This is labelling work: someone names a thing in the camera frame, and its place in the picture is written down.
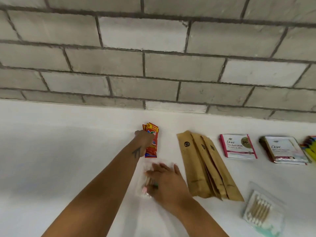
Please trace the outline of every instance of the white brick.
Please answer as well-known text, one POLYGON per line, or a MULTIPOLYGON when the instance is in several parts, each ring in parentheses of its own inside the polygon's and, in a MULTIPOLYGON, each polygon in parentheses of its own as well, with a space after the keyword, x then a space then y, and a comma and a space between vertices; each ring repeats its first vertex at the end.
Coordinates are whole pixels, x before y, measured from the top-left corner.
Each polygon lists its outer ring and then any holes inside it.
POLYGON ((145 54, 146 76, 178 80, 217 81, 224 58, 145 54))
POLYGON ((21 91, 15 90, 0 90, 0 98, 25 100, 25 98, 21 94, 21 91))
POLYGON ((144 0, 145 13, 239 19, 246 0, 144 0))
POLYGON ((24 41, 101 46, 93 16, 9 11, 24 41))
POLYGON ((242 105, 252 87, 215 83, 182 82, 180 102, 242 105))
POLYGON ((40 74, 31 70, 0 69, 0 87, 47 91, 40 74))
POLYGON ((316 111, 316 91, 255 87, 246 106, 316 111))
POLYGON ((290 28, 274 58, 316 61, 316 29, 290 28))
POLYGON ((81 96, 49 93, 49 92, 38 92, 38 91, 22 91, 27 100, 32 101, 44 101, 44 102, 57 102, 57 103, 69 103, 83 105, 81 96))
POLYGON ((316 123, 316 113, 294 112, 294 111, 276 111, 270 119, 289 120, 316 123))
POLYGON ((283 31, 280 26, 194 22, 187 52, 269 57, 283 31))
POLYGON ((0 5, 18 7, 46 7, 44 0, 0 0, 0 5))
POLYGON ((316 0, 250 0, 245 19, 316 23, 316 0))
POLYGON ((316 89, 316 65, 311 65, 295 87, 316 89))
POLYGON ((66 49, 66 53, 74 71, 143 76, 141 52, 66 49))
POLYGON ((7 15, 4 11, 0 11, 0 39, 2 40, 18 40, 18 36, 12 29, 7 15))
POLYGON ((4 66, 69 71, 62 50, 47 46, 1 43, 0 62, 4 66))
POLYGON ((307 64, 229 60, 221 82, 291 87, 307 64))
POLYGON ((211 106, 208 113, 223 116, 241 116, 257 119, 268 119, 272 111, 256 108, 211 106))
POLYGON ((146 110, 153 111, 172 111, 172 112, 186 112, 186 113, 205 113, 206 105, 192 105, 181 103, 168 103, 159 101, 146 101, 146 110))
POLYGON ((128 77, 110 77, 114 96, 175 101, 179 83, 128 77))
POLYGON ((61 72, 42 72, 42 75, 51 91, 110 95, 105 76, 61 72))
POLYGON ((100 17, 99 23, 106 47, 184 52, 187 22, 100 17))
POLYGON ((140 0, 48 0, 50 7, 105 12, 140 12, 140 0))
POLYGON ((120 98, 107 98, 99 96, 84 96, 87 105, 101 105, 109 107, 126 107, 126 108, 136 108, 143 109, 142 100, 129 100, 120 98))

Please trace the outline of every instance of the person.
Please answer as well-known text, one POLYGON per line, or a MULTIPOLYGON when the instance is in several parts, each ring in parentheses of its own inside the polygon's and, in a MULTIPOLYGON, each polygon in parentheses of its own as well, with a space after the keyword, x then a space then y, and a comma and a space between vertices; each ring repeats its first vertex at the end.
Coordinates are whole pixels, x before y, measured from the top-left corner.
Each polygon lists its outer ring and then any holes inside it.
MULTIPOLYGON (((137 162, 154 135, 136 131, 135 138, 61 212, 42 237, 104 237, 107 235, 137 162)), ((206 210, 192 198, 179 168, 153 164, 146 174, 158 187, 147 186, 163 208, 176 216, 190 237, 228 237, 206 210)))

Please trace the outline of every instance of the right hand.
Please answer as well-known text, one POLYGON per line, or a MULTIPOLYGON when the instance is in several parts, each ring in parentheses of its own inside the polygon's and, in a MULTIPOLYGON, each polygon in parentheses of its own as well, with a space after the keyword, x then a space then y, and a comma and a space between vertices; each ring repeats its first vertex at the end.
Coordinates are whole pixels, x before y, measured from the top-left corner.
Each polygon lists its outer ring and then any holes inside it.
POLYGON ((173 171, 160 163, 153 164, 153 169, 146 171, 146 175, 156 181, 158 188, 148 185, 147 193, 167 211, 177 216, 181 209, 193 200, 178 166, 174 165, 173 171))

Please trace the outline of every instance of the brown paper packet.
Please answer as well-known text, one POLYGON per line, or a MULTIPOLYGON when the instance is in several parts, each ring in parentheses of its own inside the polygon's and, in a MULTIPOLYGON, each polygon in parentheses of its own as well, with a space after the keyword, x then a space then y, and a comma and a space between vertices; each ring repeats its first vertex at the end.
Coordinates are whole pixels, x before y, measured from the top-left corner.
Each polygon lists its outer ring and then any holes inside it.
POLYGON ((216 197, 220 196, 224 199, 228 199, 227 193, 226 193, 226 189, 224 187, 223 184, 223 180, 219 174, 219 172, 217 171, 212 159, 211 159, 211 155, 208 152, 208 150, 206 149, 206 144, 202 138, 202 136, 200 134, 197 133, 191 133, 193 140, 196 144, 196 148, 198 149, 205 165, 206 168, 208 170, 208 172, 211 175, 211 184, 213 187, 213 190, 216 194, 216 197))
POLYGON ((237 188, 233 178, 231 177, 230 173, 227 170, 227 167, 225 166, 221 156, 219 155, 218 151, 215 148, 214 143, 209 139, 208 137, 202 135, 202 138, 204 139, 204 142, 206 144, 206 147, 212 157, 212 160, 219 172, 219 174, 222 177, 223 184, 225 186, 228 199, 235 200, 235 201, 245 201, 242 197, 241 193, 239 192, 239 189, 237 188))
POLYGON ((179 146, 182 154, 182 159, 185 168, 188 188, 192 196, 200 196, 202 198, 209 198, 214 196, 211 192, 207 179, 204 175, 200 158, 195 149, 193 138, 190 131, 177 134, 179 146))

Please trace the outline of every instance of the table surface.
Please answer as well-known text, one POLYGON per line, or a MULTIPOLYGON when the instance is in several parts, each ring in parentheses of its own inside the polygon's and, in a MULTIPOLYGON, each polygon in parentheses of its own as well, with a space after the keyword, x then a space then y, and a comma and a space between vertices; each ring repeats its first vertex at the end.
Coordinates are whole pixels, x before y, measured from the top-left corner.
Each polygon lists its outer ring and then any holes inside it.
MULTIPOLYGON (((316 124, 0 100, 1 236, 41 236, 65 206, 126 145, 143 123, 160 127, 158 156, 184 165, 176 137, 190 130, 210 137, 245 200, 254 182, 287 206, 283 236, 316 233, 316 164, 271 163, 262 135, 301 141, 316 124), (227 159, 219 134, 249 134, 258 159, 227 159)), ((181 223, 152 199, 135 195, 138 164, 108 236, 187 236, 181 223)), ((230 237, 261 236, 242 218, 245 203, 196 197, 230 237)))

